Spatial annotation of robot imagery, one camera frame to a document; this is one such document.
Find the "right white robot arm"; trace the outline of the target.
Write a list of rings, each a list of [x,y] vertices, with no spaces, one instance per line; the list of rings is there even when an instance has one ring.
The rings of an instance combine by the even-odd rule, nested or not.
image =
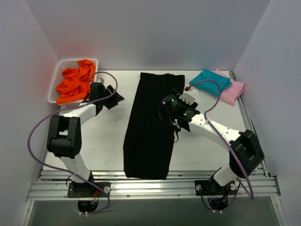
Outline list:
[[[173,89],[162,99],[160,119],[173,125],[177,131],[196,132],[226,149],[229,163],[218,169],[209,179],[209,189],[220,194],[236,178],[246,178],[264,160],[265,155],[254,132],[242,132],[223,126],[197,110],[198,91],[186,88],[182,94]]]

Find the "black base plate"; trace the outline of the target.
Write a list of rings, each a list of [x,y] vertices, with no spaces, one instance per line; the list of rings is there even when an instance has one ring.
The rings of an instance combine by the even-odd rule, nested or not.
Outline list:
[[[94,182],[99,188],[101,188],[103,192],[100,192],[94,186],[87,183],[79,183],[75,182],[69,183],[69,189],[67,193],[68,198],[94,198],[94,197],[102,197],[110,195],[111,183],[110,182]]]
[[[230,181],[225,186],[219,186],[216,182],[210,182],[209,180],[196,180],[194,181],[194,187],[198,196],[234,195],[237,191],[234,181]]]

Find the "aluminium rail frame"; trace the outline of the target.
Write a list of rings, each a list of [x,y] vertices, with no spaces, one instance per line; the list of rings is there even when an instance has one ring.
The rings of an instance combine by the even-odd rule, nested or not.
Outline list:
[[[105,83],[118,81],[125,97],[120,108],[103,111],[84,126],[83,158],[96,180],[110,182],[110,199],[101,199],[106,211],[85,217],[76,212],[77,199],[67,197],[67,172],[44,168],[31,183],[22,226],[53,225],[227,225],[285,226],[277,178],[261,163],[242,181],[235,201],[222,213],[211,213],[197,196],[194,182],[208,179],[229,162],[227,149],[194,132],[183,132],[174,145],[165,180],[127,178],[121,169],[122,144],[131,112],[139,71],[108,71]]]

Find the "black t-shirt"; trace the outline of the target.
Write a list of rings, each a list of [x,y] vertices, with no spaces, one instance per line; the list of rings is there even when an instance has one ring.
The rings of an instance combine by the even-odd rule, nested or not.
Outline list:
[[[161,121],[158,108],[173,89],[182,93],[184,85],[184,75],[140,74],[123,144],[126,177],[166,179],[174,128]]]

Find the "folded pink t-shirt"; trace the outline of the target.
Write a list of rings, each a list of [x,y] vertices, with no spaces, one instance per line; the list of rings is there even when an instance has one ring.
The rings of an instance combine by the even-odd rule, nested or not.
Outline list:
[[[220,100],[234,106],[238,97],[243,93],[245,83],[230,78],[231,85],[223,90]]]

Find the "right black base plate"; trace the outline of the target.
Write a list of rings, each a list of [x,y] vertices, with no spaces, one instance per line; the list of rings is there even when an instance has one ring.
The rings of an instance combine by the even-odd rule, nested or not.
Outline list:
[[[219,186],[216,182],[210,182],[209,180],[196,180],[194,181],[194,187],[198,196],[234,195],[237,191],[234,181],[230,181],[225,186]]]

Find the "orange crumpled t-shirt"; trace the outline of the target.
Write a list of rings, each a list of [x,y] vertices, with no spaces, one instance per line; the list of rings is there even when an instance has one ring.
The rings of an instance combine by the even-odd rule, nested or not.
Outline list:
[[[95,64],[89,59],[77,61],[78,68],[66,68],[62,72],[63,81],[57,85],[56,90],[60,97],[57,104],[65,104],[83,100],[90,92],[90,82],[94,79]]]

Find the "white plastic laundry basket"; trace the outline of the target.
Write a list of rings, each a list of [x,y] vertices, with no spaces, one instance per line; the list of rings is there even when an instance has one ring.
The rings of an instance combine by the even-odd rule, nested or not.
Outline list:
[[[48,97],[47,100],[49,103],[51,104],[57,104],[56,103],[56,99],[61,97],[61,95],[59,94],[59,92],[57,91],[57,86],[64,80],[63,77],[63,71],[66,68],[70,68],[70,69],[78,69],[79,68],[79,64],[78,61],[81,59],[88,59],[90,61],[92,61],[95,65],[95,71],[98,71],[98,60],[96,58],[70,58],[70,59],[63,59],[60,60],[55,68],[54,74],[53,74],[53,78],[51,80],[50,83],[50,88],[49,88],[49,92],[48,92]],[[78,100],[78,101],[73,101],[73,102],[68,102],[68,103],[63,103],[63,104],[57,104],[62,108],[70,108],[70,107],[76,107],[78,106],[83,100]]]

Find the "folded teal t-shirt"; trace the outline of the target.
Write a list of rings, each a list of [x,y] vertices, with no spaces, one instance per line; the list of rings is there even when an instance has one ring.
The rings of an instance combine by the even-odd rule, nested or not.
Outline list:
[[[218,75],[204,69],[199,75],[189,82],[190,86],[218,97],[225,89],[232,85],[230,78]]]

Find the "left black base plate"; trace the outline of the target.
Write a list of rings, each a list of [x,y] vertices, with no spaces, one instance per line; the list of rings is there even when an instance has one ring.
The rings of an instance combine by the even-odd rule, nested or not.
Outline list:
[[[111,183],[110,182],[94,182],[99,188],[101,188],[103,192],[100,192],[94,186],[87,183],[79,183],[75,182],[69,183],[69,189],[67,193],[68,198],[94,198],[94,197],[102,197],[110,195]]]

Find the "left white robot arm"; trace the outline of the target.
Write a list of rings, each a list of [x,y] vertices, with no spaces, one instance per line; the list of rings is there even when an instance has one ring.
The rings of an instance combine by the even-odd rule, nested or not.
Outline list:
[[[111,86],[93,82],[90,94],[77,108],[50,118],[47,150],[59,158],[71,174],[71,181],[79,184],[78,192],[83,197],[94,194],[91,171],[86,167],[80,151],[82,148],[81,126],[97,116],[104,107],[108,110],[125,99]]]

